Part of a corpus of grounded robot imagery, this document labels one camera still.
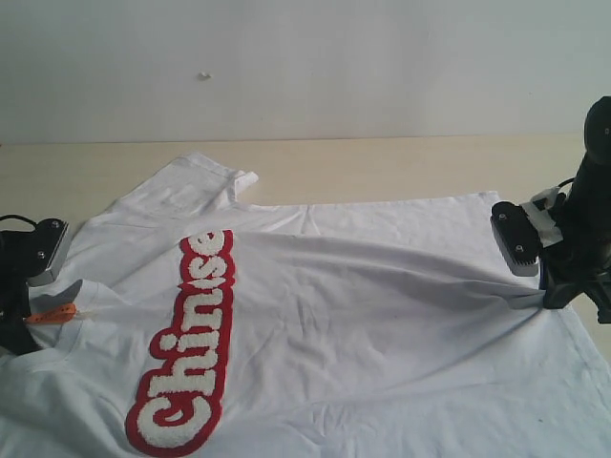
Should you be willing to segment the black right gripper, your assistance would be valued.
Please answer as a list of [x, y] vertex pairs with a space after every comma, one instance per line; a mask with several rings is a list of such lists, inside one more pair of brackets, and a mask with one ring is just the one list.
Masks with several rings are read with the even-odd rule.
[[[610, 268], [610, 228], [566, 224], [538, 230], [541, 244], [539, 285], [544, 309], [562, 309], [585, 293], [595, 278]], [[610, 283], [591, 285], [591, 300], [598, 309], [598, 323], [611, 323]]]

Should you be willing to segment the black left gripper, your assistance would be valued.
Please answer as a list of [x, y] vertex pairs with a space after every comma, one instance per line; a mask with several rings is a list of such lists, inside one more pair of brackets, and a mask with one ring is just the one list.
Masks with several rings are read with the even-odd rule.
[[22, 356], [37, 352], [35, 341], [24, 319], [31, 315], [25, 243], [32, 231], [1, 231], [1, 347]]

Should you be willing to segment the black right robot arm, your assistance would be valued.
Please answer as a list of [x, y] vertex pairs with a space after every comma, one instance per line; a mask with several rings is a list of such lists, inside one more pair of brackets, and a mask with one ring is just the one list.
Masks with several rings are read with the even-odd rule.
[[583, 127], [585, 155], [570, 192], [553, 207], [562, 241], [542, 250], [543, 307], [561, 309], [586, 295], [598, 323], [610, 323], [610, 97], [589, 109]]

